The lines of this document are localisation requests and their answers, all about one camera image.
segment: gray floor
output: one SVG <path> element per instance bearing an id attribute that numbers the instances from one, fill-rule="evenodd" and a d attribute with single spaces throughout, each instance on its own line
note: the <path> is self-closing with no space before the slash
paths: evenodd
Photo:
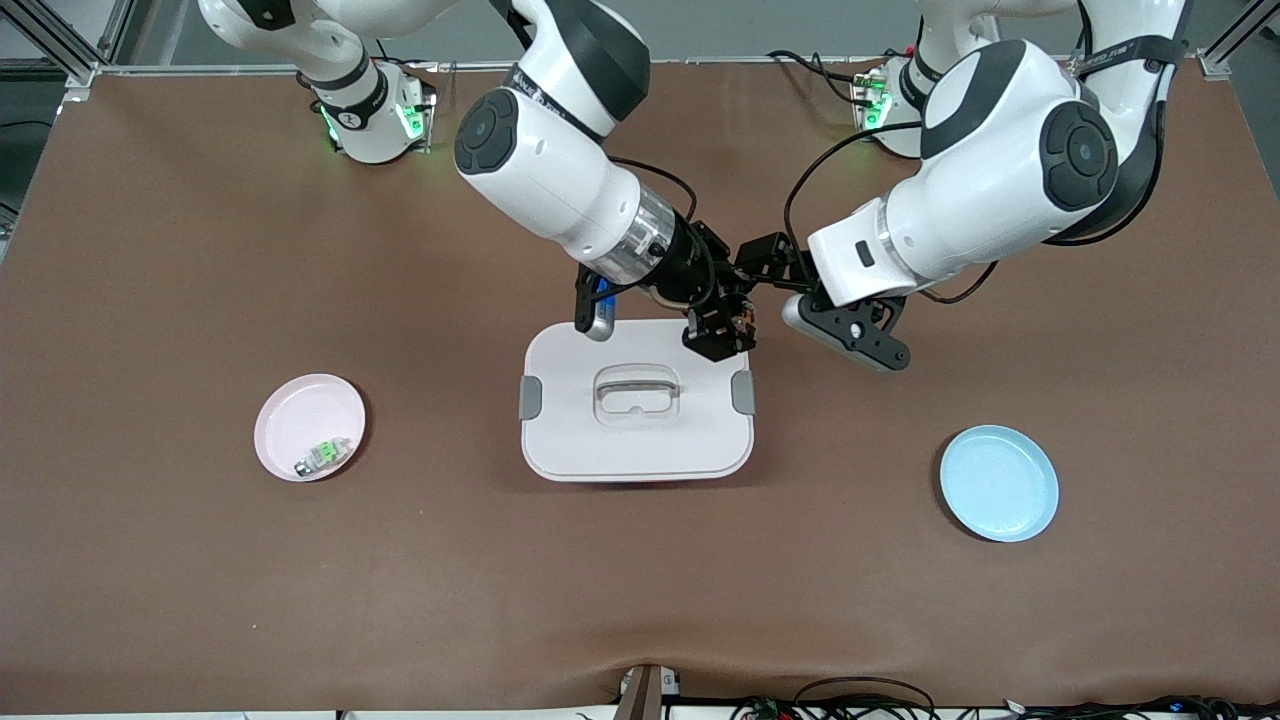
<path id="1" fill-rule="evenodd" d="M 878 55 L 915 38 L 909 0 L 614 0 L 655 59 L 759 56 L 788 49 L 824 55 Z M 1193 47 L 1208 45 L 1239 14 L 1244 0 L 1197 0 L 1188 26 Z M 156 0 L 132 64 L 252 65 L 279 63 L 223 44 L 196 0 Z M 1068 53 L 1079 32 L 1073 13 L 1009 20 L 1009 36 L 1027 37 L 1053 54 Z M 521 50 L 488 0 L 463 0 L 422 31 L 385 41 L 392 55 L 425 60 L 513 60 Z M 1274 186 L 1280 186 L 1280 41 L 1253 37 L 1231 58 L 1233 85 Z M 61 96 L 56 82 L 0 82 L 0 122 L 51 119 Z M 45 131 L 0 131 L 0 200 L 20 206 Z"/>

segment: small vial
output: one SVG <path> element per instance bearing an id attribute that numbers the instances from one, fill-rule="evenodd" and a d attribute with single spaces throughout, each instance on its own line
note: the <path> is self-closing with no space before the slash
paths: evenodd
<path id="1" fill-rule="evenodd" d="M 298 460 L 293 465 L 293 471 L 297 473 L 300 478 L 307 478 L 320 470 L 333 468 L 347 459 L 347 455 L 351 454 L 351 438 L 335 437 L 333 439 L 326 439 L 312 447 L 311 452 L 307 452 L 306 457 Z"/>

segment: light blue plate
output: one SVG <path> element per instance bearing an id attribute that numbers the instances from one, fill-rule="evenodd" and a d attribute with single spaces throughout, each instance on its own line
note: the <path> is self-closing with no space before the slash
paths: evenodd
<path id="1" fill-rule="evenodd" d="M 1057 473 L 1032 438 L 979 425 L 942 454 L 942 496 L 970 530 L 1020 542 L 1043 532 L 1057 512 Z"/>

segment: brown table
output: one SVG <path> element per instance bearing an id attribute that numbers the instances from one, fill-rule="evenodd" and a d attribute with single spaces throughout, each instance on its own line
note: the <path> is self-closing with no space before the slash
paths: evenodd
<path id="1" fill-rule="evenodd" d="M 288 77 L 104 77 L 65 109 L 0 288 L 0 711 L 591 703 L 640 661 L 690 694 L 865 673 L 951 705 L 1280 696 L 1280 210 L 1229 85 L 1181 73 L 1123 237 L 911 302 L 905 373 L 762 291 L 746 468 L 599 489 L 521 457 L 524 348 L 568 319 L 573 265 L 453 169 L 494 82 L 447 82 L 434 151 L 388 167 L 328 151 Z M 794 67 L 662 65 L 609 149 L 689 179 L 736 245 L 849 132 Z M 914 169 L 870 145 L 828 165 L 801 233 Z M 372 433 L 292 486 L 251 428 L 308 372 L 356 382 Z M 979 423 L 1056 462 L 1032 542 L 937 502 Z"/>

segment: round plate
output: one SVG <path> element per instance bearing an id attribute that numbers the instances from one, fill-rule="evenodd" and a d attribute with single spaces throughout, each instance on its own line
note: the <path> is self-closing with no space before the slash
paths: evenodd
<path id="1" fill-rule="evenodd" d="M 300 478 L 293 465 L 316 445 L 349 438 L 351 452 L 314 475 Z M 365 438 L 365 401 L 355 386 L 334 375 L 302 375 L 271 393 L 257 414 L 253 446 L 257 459 L 273 475 L 291 483 L 312 483 L 337 473 Z"/>
<path id="2" fill-rule="evenodd" d="M 998 542 L 1038 536 L 1057 511 L 1057 473 L 1032 438 L 1000 425 L 956 436 L 942 454 L 942 496 L 970 530 Z"/>

